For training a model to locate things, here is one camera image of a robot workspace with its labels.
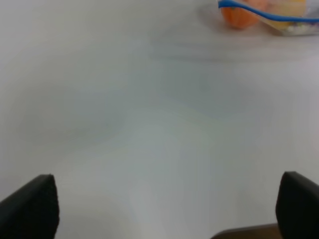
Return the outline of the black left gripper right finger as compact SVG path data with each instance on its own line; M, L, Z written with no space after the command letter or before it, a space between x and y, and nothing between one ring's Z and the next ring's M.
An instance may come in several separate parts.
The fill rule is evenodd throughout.
M285 172L276 202L284 239L319 239L319 186L297 172Z

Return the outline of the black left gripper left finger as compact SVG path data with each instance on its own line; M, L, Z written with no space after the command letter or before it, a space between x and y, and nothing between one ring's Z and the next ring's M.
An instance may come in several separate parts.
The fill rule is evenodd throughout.
M0 202L0 237L53 239L59 214L54 176L39 175Z

